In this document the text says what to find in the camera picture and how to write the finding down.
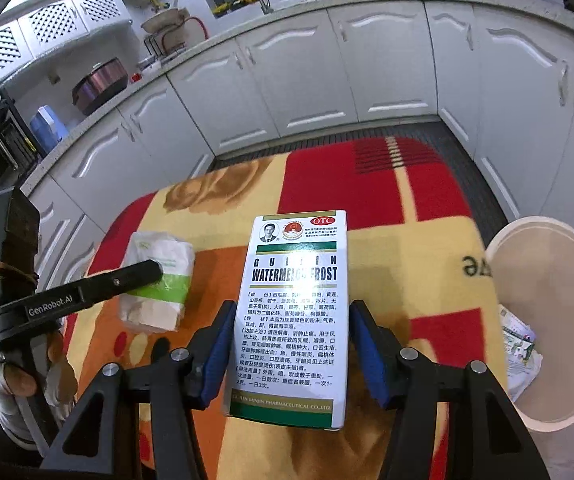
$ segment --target oven handle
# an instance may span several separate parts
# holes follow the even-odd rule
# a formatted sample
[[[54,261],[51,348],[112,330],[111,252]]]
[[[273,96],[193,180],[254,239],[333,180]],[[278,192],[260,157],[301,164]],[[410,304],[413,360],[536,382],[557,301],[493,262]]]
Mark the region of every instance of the oven handle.
[[[12,165],[14,171],[18,171],[20,166],[18,166],[18,163],[11,156],[11,153],[9,152],[7,147],[3,144],[2,140],[0,140],[0,152],[3,154],[4,158],[6,158],[7,162]]]

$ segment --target beige bin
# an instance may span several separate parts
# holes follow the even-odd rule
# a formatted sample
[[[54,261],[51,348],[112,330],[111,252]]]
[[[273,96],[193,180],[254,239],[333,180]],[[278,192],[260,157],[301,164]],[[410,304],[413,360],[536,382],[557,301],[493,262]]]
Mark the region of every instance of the beige bin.
[[[507,225],[486,250],[498,301],[536,333],[542,368],[515,405],[534,431],[574,422],[574,229],[532,216]]]

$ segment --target tablecloth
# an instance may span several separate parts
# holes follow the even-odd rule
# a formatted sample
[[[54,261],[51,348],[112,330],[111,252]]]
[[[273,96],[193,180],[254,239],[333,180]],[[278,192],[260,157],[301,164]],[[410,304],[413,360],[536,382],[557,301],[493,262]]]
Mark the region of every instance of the tablecloth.
[[[254,217],[347,211],[350,300],[436,362],[487,362],[506,383],[496,294],[470,209],[445,163],[411,139],[381,137],[260,158],[144,196],[107,232],[88,274],[120,266],[134,231],[165,231],[196,253],[186,314],[177,332],[147,335],[117,319],[117,299],[71,316],[67,355],[80,392],[107,362],[146,365],[161,336],[184,346],[223,300],[238,298]],[[394,412],[369,397],[350,351],[345,426],[285,428],[222,415],[222,391],[194,412],[209,478],[375,479]],[[154,466],[150,410],[140,407],[140,454]],[[444,476],[447,407],[438,408],[432,479]]]

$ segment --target black floor mat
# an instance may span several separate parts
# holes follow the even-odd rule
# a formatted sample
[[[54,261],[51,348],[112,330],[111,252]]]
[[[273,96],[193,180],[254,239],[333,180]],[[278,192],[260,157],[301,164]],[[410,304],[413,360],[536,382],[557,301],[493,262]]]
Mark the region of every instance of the black floor mat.
[[[465,194],[485,247],[489,245],[496,233],[507,225],[507,219],[474,161],[469,158],[467,152],[442,122],[380,126],[378,128],[366,128],[364,130],[322,136],[316,139],[299,140],[297,142],[287,141],[279,146],[246,153],[234,158],[216,158],[211,169],[218,170],[219,168],[225,168],[246,160],[254,160],[254,158],[262,156],[292,152],[302,148],[313,148],[324,144],[333,144],[334,142],[388,136],[420,140],[420,142],[436,150],[442,157],[442,160],[449,166],[460,185],[460,189]]]

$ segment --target copper-colored pot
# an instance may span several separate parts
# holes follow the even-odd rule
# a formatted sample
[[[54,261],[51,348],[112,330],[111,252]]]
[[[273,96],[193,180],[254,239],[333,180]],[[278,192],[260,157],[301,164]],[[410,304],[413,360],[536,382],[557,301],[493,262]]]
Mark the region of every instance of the copper-colored pot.
[[[116,94],[122,92],[129,82],[129,75],[117,57],[97,64],[93,71],[84,76],[74,89],[71,97],[74,105],[86,116],[94,113]]]

